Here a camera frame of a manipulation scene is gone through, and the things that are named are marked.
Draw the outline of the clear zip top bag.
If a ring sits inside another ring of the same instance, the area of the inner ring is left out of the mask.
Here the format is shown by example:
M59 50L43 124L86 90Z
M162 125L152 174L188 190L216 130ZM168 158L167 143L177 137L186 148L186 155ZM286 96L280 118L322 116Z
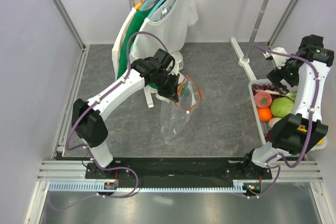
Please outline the clear zip top bag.
M196 107L203 99L194 79L186 74L177 85L178 101L164 100L160 111L160 132L167 142L175 138L186 126Z

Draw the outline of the green onion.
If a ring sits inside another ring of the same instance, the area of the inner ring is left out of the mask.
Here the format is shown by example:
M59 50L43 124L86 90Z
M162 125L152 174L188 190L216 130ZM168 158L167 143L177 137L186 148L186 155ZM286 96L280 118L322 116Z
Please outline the green onion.
M286 97L286 98L292 100L293 102L295 102L296 97L297 97L297 91L292 91L292 92L287 92L287 93L274 91L274 95Z

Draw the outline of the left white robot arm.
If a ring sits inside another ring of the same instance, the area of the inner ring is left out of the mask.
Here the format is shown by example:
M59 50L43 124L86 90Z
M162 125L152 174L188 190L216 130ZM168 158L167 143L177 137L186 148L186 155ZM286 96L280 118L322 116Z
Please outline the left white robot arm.
M97 173L103 178L111 178L115 173L113 155L106 143L108 130L105 120L128 97L153 84L158 95L178 102L178 80L173 74L176 65L173 56L158 49L152 57L137 59L117 81L104 91L87 101L78 99L72 107L72 129L88 148L93 160L97 162Z

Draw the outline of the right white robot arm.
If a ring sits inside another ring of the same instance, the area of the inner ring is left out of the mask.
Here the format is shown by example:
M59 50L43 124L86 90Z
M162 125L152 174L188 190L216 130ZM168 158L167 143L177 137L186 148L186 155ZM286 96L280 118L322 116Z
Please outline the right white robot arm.
M289 168L297 167L304 155L328 132L328 126L322 123L321 101L334 51L324 48L323 37L303 37L295 54L261 50L271 57L285 58L284 63L268 73L267 78L272 84L285 94L289 90L282 84L283 80L298 90L292 111L273 126L269 141L246 155L240 172L248 179L259 173L259 167L268 168L279 159Z

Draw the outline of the pink peach with leaf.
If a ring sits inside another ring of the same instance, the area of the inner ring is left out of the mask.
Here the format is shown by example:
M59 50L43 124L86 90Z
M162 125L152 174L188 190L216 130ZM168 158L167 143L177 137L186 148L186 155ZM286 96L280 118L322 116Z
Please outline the pink peach with leaf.
M258 108L267 108L272 103L272 97L267 92L257 92L254 95L254 100Z

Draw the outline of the purple grapes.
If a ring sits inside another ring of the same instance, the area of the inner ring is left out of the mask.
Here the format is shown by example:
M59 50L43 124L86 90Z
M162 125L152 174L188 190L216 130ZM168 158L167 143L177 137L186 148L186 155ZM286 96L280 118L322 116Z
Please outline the purple grapes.
M275 85L270 84L253 84L252 91L256 92L257 90L269 90L269 91L276 91Z

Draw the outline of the green cabbage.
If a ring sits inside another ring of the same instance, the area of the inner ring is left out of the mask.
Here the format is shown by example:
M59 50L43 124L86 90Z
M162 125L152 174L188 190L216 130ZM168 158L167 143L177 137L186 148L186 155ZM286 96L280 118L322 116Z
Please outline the green cabbage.
M270 110L274 117L284 118L290 114L294 102L286 97L276 98L273 100Z

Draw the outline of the orange fruit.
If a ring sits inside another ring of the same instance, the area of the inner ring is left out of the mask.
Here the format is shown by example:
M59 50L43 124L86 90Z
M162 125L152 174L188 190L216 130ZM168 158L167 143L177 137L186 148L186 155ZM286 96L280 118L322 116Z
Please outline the orange fruit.
M258 116L261 122L268 122L273 117L270 107L267 107L267 108L258 107L257 112L258 112Z

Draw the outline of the white radish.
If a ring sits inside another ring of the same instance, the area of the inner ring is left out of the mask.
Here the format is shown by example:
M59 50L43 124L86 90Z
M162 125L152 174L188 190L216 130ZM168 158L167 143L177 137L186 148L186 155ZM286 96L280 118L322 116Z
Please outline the white radish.
M272 118L268 121L268 126L272 129L282 118Z

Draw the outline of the white plastic basket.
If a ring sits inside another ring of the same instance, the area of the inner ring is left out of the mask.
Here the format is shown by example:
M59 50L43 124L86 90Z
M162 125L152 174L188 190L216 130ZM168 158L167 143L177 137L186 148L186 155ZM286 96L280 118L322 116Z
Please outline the white plastic basket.
M254 95L253 95L253 91L252 91L252 85L253 84L270 84L270 85L272 85L272 83L268 79L260 79L260 80L252 80L248 84L250 100L251 100L251 104L252 104L252 107L253 107L253 110L254 110L255 119L256 119L256 123L257 123L257 127L258 127L258 132L259 132L259 135L260 135L261 142L263 144L265 144L266 143L265 136L268 133L268 131L271 130L271 128L268 126L268 122L261 122L260 119L259 119L258 112L257 112L257 106L256 106L256 103L255 103ZM324 143L321 144L321 145L316 144L311 150L312 151L321 150L321 149L326 147L327 142L328 142L328 139L325 136L324 137Z

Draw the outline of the back white t-shirt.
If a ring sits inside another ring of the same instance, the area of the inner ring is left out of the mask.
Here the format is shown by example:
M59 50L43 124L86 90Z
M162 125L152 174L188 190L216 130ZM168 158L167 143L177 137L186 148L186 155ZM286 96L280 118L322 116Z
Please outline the back white t-shirt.
M117 35L117 38L115 40L115 43L112 48L112 63L114 67L114 71L117 72L119 69L119 59L120 59L120 53L121 53L121 48L125 40L126 32L130 26L130 23L132 19L134 18L136 14L136 9L132 8L131 11L129 12L128 16L126 17L123 25L120 28L120 31Z

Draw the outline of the white t-shirt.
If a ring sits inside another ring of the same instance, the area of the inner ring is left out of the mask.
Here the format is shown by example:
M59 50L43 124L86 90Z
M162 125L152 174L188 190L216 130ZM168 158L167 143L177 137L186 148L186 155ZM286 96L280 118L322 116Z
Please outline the white t-shirt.
M185 43L187 30L198 21L195 0L176 0L172 10L161 21L153 22L145 19L139 31L147 34L137 34L130 49L130 60L153 57L158 49L166 46L170 55L180 51Z
M131 11L129 12L128 16L126 17L123 25L120 28L120 31L117 35L117 38L115 40L115 43L112 48L112 63L114 67L114 71L117 72L119 69L119 59L120 59L120 53L121 53L121 48L125 40L126 32L130 26L130 23L132 19L134 18L136 14L136 9L132 8Z

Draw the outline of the front white t-shirt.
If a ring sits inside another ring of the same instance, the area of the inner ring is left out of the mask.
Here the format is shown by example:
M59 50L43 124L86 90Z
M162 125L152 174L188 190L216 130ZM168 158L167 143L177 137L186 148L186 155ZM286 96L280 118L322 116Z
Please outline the front white t-shirt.
M187 30L198 21L195 0L176 0L172 10L161 21L153 22L145 19L139 31L147 34L137 34L130 49L130 60L153 57L158 49L166 46L170 55L180 51L185 43Z

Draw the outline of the yellow banana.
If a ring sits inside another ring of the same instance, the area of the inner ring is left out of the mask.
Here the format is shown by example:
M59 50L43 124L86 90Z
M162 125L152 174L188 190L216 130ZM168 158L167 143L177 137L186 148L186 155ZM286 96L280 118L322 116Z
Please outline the yellow banana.
M324 143L324 139L322 138L318 143L317 143L317 145L321 145L321 144L323 144Z

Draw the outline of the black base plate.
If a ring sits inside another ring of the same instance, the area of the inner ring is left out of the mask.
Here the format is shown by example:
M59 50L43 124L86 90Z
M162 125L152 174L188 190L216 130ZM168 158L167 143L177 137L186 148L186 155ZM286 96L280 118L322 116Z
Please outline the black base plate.
M242 157L119 157L108 170L88 163L86 179L117 179L123 186L231 186L234 180L269 180L271 171Z

